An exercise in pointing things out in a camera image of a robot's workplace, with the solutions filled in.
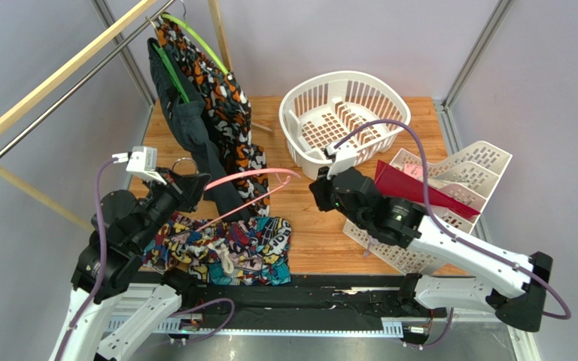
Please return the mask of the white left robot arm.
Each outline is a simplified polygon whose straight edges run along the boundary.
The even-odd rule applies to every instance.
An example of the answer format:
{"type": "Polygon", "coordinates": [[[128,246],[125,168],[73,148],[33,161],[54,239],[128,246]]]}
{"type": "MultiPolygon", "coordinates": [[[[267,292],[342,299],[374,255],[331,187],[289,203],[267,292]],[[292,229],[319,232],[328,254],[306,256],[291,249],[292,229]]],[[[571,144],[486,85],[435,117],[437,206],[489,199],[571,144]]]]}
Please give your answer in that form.
{"type": "Polygon", "coordinates": [[[196,210],[211,179],[209,174],[179,175],[161,167],[156,173],[164,181],[148,181],[144,199],[128,190],[97,198],[92,218],[97,226],[78,257],[68,312],[51,360],[129,359],[157,326],[196,301],[196,279],[172,268],[128,320],[105,333],[143,265],[147,246],[176,211],[196,210]]]}

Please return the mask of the colourful comic print shorts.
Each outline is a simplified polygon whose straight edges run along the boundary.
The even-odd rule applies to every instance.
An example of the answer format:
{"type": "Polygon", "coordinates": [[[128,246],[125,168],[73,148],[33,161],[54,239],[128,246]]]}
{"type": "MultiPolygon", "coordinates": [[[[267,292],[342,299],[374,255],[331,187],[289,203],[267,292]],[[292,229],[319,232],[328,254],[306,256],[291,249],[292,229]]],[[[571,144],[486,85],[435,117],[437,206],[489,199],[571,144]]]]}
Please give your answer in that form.
{"type": "Polygon", "coordinates": [[[207,284],[279,286],[291,281],[291,236],[291,224],[281,217],[210,224],[176,212],[146,247],[142,262],[165,271],[179,268],[207,284]]]}

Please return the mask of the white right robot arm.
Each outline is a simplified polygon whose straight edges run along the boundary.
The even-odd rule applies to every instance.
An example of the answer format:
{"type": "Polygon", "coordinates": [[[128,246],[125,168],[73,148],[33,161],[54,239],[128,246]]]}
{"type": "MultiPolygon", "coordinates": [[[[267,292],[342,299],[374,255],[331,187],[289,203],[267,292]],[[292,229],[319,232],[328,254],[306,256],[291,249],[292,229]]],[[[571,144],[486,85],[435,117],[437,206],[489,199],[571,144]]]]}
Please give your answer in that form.
{"type": "Polygon", "coordinates": [[[429,309],[484,311],[516,329],[540,330],[553,265],[548,254],[514,253],[475,238],[423,205],[382,194],[355,168],[330,175],[323,167],[309,190],[320,211],[338,211],[378,242],[444,259],[469,274],[408,275],[402,297],[429,309]]]}

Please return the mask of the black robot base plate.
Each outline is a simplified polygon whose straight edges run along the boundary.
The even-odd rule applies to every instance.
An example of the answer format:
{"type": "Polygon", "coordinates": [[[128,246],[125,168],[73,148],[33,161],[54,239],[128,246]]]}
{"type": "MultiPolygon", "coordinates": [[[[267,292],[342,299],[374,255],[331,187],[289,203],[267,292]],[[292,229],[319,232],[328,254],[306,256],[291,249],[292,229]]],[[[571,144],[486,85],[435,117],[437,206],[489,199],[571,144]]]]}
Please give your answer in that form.
{"type": "Polygon", "coordinates": [[[425,325],[446,320],[445,308],[429,310],[400,296],[402,275],[294,274],[280,286],[216,286],[200,284],[182,311],[200,306],[200,322],[208,327],[234,322],[235,327],[323,327],[377,329],[379,321],[425,325]]]}

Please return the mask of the pink clothes hanger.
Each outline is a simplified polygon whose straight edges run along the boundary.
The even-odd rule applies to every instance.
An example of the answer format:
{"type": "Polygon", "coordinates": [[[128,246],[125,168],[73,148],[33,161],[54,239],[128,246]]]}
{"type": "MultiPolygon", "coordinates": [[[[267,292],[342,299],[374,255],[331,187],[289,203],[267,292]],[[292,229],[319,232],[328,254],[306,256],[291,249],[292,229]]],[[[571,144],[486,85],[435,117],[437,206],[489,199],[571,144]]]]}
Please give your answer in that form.
{"type": "Polygon", "coordinates": [[[207,229],[214,224],[225,220],[239,213],[240,211],[248,210],[250,207],[258,205],[260,211],[264,204],[264,200],[269,198],[272,194],[286,187],[294,178],[301,179],[302,176],[296,171],[288,168],[253,168],[247,171],[240,171],[234,174],[226,175],[212,181],[205,187],[205,191],[213,190],[221,187],[224,184],[230,184],[238,192],[240,198],[243,200],[242,205],[235,206],[227,212],[223,212],[218,217],[207,221],[196,232],[207,229]],[[269,188],[268,176],[274,175],[279,185],[275,188],[269,188]]]}

